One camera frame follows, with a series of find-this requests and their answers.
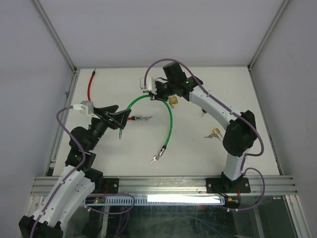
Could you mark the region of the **large brass padlock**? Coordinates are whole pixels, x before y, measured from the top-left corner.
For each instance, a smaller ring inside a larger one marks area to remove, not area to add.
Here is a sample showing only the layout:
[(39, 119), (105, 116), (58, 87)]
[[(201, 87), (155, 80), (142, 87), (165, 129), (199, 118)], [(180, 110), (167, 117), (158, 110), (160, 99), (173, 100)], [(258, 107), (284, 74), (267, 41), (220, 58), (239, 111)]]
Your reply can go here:
[(168, 98), (168, 103), (170, 105), (170, 107), (173, 109), (175, 107), (176, 104), (178, 104), (178, 99), (176, 96), (171, 96)]

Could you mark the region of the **green cable lock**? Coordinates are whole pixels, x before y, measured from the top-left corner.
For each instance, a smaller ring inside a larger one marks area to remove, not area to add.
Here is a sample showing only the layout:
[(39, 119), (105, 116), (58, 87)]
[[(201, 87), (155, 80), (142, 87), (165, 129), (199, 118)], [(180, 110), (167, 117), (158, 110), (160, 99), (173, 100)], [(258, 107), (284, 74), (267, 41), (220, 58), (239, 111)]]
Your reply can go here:
[(162, 109), (163, 113), (162, 116), (158, 117), (158, 121), (151, 121), (151, 119), (155, 119), (154, 117), (148, 121), (128, 120), (128, 122), (132, 124), (126, 129), (119, 130), (118, 139), (124, 142), (127, 142), (128, 139), (135, 139), (139, 144), (138, 148), (142, 152), (154, 152), (152, 158), (154, 155), (159, 155), (160, 159), (167, 150), (171, 140), (173, 131), (173, 115), (168, 102), (162, 102), (158, 108)]

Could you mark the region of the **green lock keys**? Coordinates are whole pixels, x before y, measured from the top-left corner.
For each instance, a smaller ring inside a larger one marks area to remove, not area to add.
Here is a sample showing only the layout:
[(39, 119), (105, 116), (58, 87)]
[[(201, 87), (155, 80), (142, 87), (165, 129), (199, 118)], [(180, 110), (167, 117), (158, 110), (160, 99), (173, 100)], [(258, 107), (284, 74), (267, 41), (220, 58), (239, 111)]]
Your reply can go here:
[(159, 159), (159, 155), (154, 155), (154, 157), (150, 161), (150, 164), (153, 163), (153, 162), (156, 162), (158, 159)]

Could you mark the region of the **small brass padlock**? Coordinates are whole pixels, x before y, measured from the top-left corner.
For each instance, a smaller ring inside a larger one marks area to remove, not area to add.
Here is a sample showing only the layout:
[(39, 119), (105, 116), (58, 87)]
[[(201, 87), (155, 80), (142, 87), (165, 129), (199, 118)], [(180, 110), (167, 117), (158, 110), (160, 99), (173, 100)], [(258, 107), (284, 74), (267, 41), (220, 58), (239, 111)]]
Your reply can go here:
[(218, 128), (213, 130), (213, 134), (216, 138), (218, 138), (221, 142), (223, 141), (223, 136)]

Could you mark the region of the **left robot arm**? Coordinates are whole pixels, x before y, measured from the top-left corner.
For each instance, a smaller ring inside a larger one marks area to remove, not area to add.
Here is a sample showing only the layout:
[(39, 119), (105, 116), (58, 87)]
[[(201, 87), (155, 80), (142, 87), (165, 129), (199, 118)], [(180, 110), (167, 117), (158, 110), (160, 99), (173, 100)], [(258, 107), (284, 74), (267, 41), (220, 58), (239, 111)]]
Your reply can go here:
[[(88, 128), (78, 126), (69, 131), (60, 120), (60, 114), (80, 111), (91, 117)], [(103, 173), (92, 168), (96, 157), (94, 148), (107, 129), (124, 129), (131, 109), (118, 110), (118, 105), (94, 107), (91, 101), (65, 107), (56, 113), (60, 127), (70, 137), (70, 151), (65, 166), (48, 196), (31, 216), (19, 221), (24, 238), (61, 238), (69, 219), (92, 192), (103, 189)]]

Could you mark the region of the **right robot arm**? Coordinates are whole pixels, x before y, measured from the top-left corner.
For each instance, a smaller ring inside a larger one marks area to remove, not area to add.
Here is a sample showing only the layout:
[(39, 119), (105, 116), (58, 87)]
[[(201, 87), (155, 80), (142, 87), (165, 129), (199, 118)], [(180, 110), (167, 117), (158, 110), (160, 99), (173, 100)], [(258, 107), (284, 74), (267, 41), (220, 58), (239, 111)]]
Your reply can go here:
[(211, 95), (203, 82), (193, 73), (186, 76), (178, 62), (163, 67), (166, 80), (163, 82), (144, 77), (144, 92), (152, 100), (167, 101), (177, 95), (211, 115), (225, 129), (222, 140), (227, 152), (226, 165), (221, 173), (221, 183), (214, 186), (217, 192), (233, 192), (243, 179), (242, 167), (249, 149), (257, 138), (255, 115), (247, 110), (239, 112)]

